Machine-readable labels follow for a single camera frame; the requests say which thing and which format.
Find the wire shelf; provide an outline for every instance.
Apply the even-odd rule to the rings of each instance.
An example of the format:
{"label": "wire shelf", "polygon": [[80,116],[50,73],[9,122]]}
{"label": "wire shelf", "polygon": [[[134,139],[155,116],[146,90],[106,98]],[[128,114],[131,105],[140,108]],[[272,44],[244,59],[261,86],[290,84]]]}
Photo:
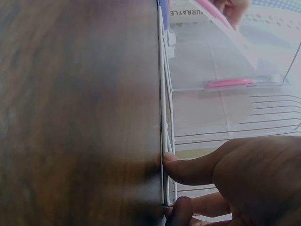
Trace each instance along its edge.
{"label": "wire shelf", "polygon": [[[294,94],[275,92],[250,92],[246,99],[250,102],[250,114],[239,123],[225,122],[224,126],[199,126],[193,125],[193,120],[187,116],[192,126],[184,128],[179,126],[179,113],[181,103],[178,95],[185,92],[198,96],[203,93],[202,88],[174,88],[173,76],[170,68],[170,46],[168,32],[164,29],[161,7],[158,8],[159,22],[159,60],[160,60],[160,93],[161,93],[161,129],[162,151],[176,154],[183,150],[196,150],[200,148],[216,148],[233,138],[263,137],[276,135],[301,136],[301,97]],[[286,76],[296,60],[298,51],[290,65]],[[178,196],[199,196],[216,192],[214,185],[184,186],[177,184],[162,173],[164,191],[163,203],[170,206]]]}

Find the pink toothbrush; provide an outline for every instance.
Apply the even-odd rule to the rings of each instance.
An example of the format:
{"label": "pink toothbrush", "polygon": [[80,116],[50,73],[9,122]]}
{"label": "pink toothbrush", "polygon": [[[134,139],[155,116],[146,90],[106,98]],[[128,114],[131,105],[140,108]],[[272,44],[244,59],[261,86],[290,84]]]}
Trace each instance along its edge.
{"label": "pink toothbrush", "polygon": [[223,81],[214,81],[206,84],[206,88],[224,87],[224,86],[237,86],[252,84],[254,81],[252,79],[229,79]]}

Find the wooden surface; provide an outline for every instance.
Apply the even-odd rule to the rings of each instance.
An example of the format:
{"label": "wooden surface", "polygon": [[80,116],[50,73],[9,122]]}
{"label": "wooden surface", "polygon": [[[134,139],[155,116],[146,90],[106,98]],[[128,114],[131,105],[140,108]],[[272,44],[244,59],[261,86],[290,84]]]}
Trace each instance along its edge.
{"label": "wooden surface", "polygon": [[0,225],[157,225],[155,0],[2,0]]}

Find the white wire rack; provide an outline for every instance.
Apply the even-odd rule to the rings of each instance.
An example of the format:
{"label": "white wire rack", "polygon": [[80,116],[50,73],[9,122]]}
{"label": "white wire rack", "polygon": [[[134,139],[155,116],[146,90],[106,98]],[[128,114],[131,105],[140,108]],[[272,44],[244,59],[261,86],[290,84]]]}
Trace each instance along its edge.
{"label": "white wire rack", "polygon": [[[158,21],[159,21],[159,60],[160,60],[160,93],[161,93],[161,129],[162,129],[162,151],[163,153],[171,152],[175,154],[176,150],[185,150],[186,145],[198,145],[201,143],[215,142],[218,145],[230,140],[232,138],[243,137],[258,137],[258,136],[274,136],[274,135],[301,135],[301,98],[292,95],[249,95],[248,99],[251,103],[250,118],[246,121],[227,127],[225,130],[200,130],[195,133],[175,133],[175,121],[174,121],[174,107],[176,103],[173,101],[173,97],[178,92],[185,91],[198,91],[202,88],[185,88],[174,89],[172,85],[172,76],[169,67],[169,57],[173,55],[173,48],[170,47],[169,31],[164,30],[163,16],[161,8],[158,7]],[[290,65],[290,68],[285,76],[288,76],[291,67],[296,60],[297,53]],[[268,116],[272,116],[271,119],[264,119]],[[271,126],[271,123],[286,122],[285,125]],[[172,181],[166,175],[163,175],[162,181],[163,187],[163,203],[165,206],[169,206],[177,199],[178,192],[185,192],[185,187],[178,185]],[[214,190],[214,186],[208,188],[196,188],[188,189],[194,190],[211,189]]]}

